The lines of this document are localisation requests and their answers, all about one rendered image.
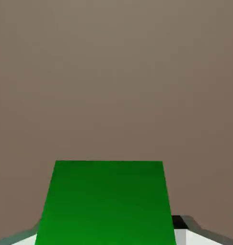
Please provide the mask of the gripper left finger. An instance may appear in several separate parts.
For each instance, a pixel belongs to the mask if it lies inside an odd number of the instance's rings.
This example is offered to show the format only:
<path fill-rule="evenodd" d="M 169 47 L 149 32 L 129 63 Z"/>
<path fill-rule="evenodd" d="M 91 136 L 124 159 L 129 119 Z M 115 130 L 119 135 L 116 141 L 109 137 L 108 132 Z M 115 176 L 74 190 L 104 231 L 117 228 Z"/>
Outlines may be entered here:
<path fill-rule="evenodd" d="M 0 239 L 0 245 L 21 245 L 22 242 L 25 245 L 35 245 L 38 227 L 39 222 L 28 230 L 2 238 Z"/>

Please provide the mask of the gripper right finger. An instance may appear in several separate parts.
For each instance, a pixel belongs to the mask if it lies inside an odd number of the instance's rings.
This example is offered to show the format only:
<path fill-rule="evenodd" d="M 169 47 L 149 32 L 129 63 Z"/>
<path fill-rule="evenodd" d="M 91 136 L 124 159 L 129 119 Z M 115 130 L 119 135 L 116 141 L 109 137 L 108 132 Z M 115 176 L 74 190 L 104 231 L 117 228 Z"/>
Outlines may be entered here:
<path fill-rule="evenodd" d="M 233 245 L 233 239 L 203 229 L 189 215 L 172 215 L 176 245 Z"/>

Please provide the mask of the small green cube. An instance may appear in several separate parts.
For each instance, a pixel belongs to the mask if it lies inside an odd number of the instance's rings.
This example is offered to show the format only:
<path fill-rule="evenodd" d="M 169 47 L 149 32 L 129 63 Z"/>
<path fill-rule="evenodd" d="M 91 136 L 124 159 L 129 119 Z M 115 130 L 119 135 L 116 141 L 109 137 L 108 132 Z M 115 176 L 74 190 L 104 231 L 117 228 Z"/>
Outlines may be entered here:
<path fill-rule="evenodd" d="M 56 161 L 35 245 L 176 245 L 161 161 Z"/>

